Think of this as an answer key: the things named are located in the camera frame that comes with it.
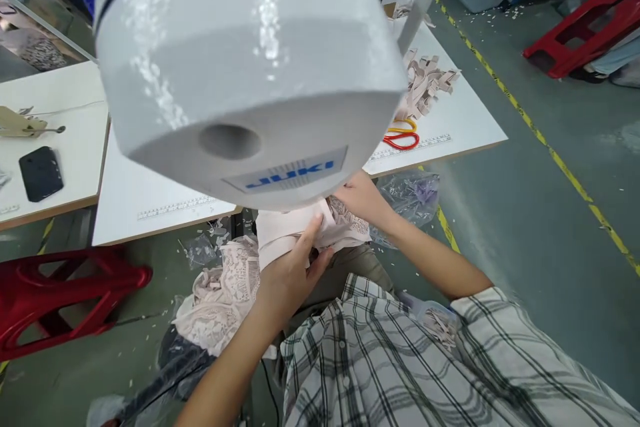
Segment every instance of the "hand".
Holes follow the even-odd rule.
[[[395,214],[364,170],[356,173],[333,196],[344,203],[353,215],[381,230],[389,216]]]
[[[333,249],[322,252],[307,269],[309,252],[322,225],[322,215],[311,220],[288,254],[271,262],[260,274],[260,286],[251,313],[260,316],[274,336],[281,331],[324,274]]]

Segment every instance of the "measuring tape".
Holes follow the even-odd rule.
[[[165,205],[164,207],[158,207],[151,210],[145,210],[138,213],[138,220],[146,220],[148,218],[156,217],[162,214],[170,214],[171,212],[177,210],[184,210],[193,207],[200,207],[201,205],[207,205],[208,203],[214,203],[217,199],[213,197],[207,197],[203,195],[202,197],[196,197],[190,200],[185,200],[182,202],[171,203],[170,205]]]
[[[9,207],[0,207],[0,215],[8,214],[9,212],[16,211],[20,208],[20,205],[10,205]]]
[[[430,138],[421,140],[420,143],[418,143],[418,145],[416,145],[415,148],[411,150],[387,149],[382,151],[376,151],[376,152],[373,152],[373,155],[371,156],[371,158],[367,163],[375,160],[395,157],[396,155],[402,155],[403,153],[409,153],[409,152],[420,150],[427,147],[433,147],[434,145],[440,145],[441,143],[447,143],[448,141],[451,141],[451,136],[448,133],[445,133],[444,135],[438,135],[437,137],[430,137]]]

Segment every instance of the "sleeve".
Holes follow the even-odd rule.
[[[639,425],[640,414],[498,288],[455,300],[467,367],[534,425]]]

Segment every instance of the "white table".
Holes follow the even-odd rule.
[[[399,34],[404,19],[394,22]],[[417,56],[439,55],[442,69],[455,64],[422,25],[412,47]],[[438,102],[418,122],[420,148],[398,151],[381,143],[365,166],[377,177],[430,161],[463,155],[491,147],[507,139],[464,76],[453,87],[453,95],[441,92]],[[110,245],[231,215],[241,208],[207,197],[128,160],[120,153],[113,131],[103,174],[93,245]]]
[[[400,34],[405,19],[393,22],[396,36]],[[458,70],[453,60],[442,48],[431,30],[422,23],[411,48],[417,48],[416,59],[424,55],[438,55],[438,67],[442,70]],[[453,94],[438,93],[438,100],[431,111],[418,122],[417,133],[421,143],[412,150],[399,151],[381,142],[365,170],[372,177],[387,175],[454,155],[464,155],[475,150],[492,147],[507,139],[485,104],[462,76],[453,85]]]
[[[9,183],[0,187],[0,230],[95,204],[108,123],[96,64],[84,62],[0,83],[0,103],[14,111],[33,106],[31,113],[47,121],[47,128],[67,128],[38,138],[0,137],[0,170],[11,175]],[[30,202],[18,160],[43,146],[56,153],[64,187],[40,202]]]
[[[94,246],[120,244],[241,210],[127,159],[120,153],[113,129],[109,132]]]

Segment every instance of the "black phone case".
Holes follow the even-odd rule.
[[[28,153],[19,163],[29,201],[39,202],[64,187],[55,152],[50,147]]]

